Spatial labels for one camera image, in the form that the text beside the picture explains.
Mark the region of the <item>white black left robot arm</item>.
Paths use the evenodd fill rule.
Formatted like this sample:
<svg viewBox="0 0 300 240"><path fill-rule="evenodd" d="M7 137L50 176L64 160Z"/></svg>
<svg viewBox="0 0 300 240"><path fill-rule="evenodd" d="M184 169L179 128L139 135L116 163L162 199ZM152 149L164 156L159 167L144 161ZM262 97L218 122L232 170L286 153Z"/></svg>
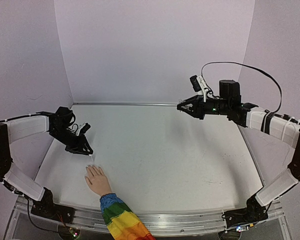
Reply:
<svg viewBox="0 0 300 240"><path fill-rule="evenodd" d="M10 145L36 134L49 133L64 144L67 152L91 156L93 149L85 136L91 126L84 123L73 130L75 121L73 111L63 106L56 112L40 111L0 120L0 183L10 192L31 200L31 214L65 224L73 221L74 208L54 203L51 190L23 173L13 162Z"/></svg>

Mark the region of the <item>clear nail polish bottle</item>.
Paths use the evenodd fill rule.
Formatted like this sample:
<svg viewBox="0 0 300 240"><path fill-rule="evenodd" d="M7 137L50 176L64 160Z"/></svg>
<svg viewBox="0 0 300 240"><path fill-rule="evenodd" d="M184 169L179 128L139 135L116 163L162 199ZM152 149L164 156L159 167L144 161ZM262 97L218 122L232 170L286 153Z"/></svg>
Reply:
<svg viewBox="0 0 300 240"><path fill-rule="evenodd" d="M192 112L193 104L191 102L188 102L187 100L182 100L179 99L178 104L177 104L177 110L180 112Z"/></svg>

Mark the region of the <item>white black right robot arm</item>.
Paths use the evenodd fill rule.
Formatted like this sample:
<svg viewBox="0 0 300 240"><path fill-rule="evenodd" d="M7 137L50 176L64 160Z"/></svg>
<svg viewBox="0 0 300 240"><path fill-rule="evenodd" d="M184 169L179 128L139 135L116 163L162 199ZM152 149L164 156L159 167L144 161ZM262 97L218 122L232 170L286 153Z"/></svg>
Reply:
<svg viewBox="0 0 300 240"><path fill-rule="evenodd" d="M192 76L190 82L197 94L182 100L177 110L200 120L206 115L226 116L238 126L261 131L294 149L287 168L252 195L245 208L228 210L222 215L229 229L266 220L271 203L300 183L300 121L287 114L279 115L255 104L243 103L240 84L234 80L220 80L217 97L208 96L208 85L201 76Z"/></svg>

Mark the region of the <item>mannequin hand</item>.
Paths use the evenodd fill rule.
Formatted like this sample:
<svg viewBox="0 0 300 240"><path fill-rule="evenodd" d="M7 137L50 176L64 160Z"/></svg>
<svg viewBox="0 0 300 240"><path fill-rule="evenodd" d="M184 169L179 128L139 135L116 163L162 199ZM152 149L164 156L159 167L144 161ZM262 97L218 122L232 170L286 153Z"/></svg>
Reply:
<svg viewBox="0 0 300 240"><path fill-rule="evenodd" d="M85 181L92 192L100 197L113 194L110 182L101 167L88 165L86 168Z"/></svg>

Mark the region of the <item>rainbow striped sleeve forearm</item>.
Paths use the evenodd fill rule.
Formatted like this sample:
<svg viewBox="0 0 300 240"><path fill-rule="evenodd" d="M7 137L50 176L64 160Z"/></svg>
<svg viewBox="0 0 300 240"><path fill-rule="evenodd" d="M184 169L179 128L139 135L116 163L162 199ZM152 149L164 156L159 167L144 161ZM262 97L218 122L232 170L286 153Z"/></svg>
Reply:
<svg viewBox="0 0 300 240"><path fill-rule="evenodd" d="M153 240L138 216L114 193L100 198L101 214L114 240Z"/></svg>

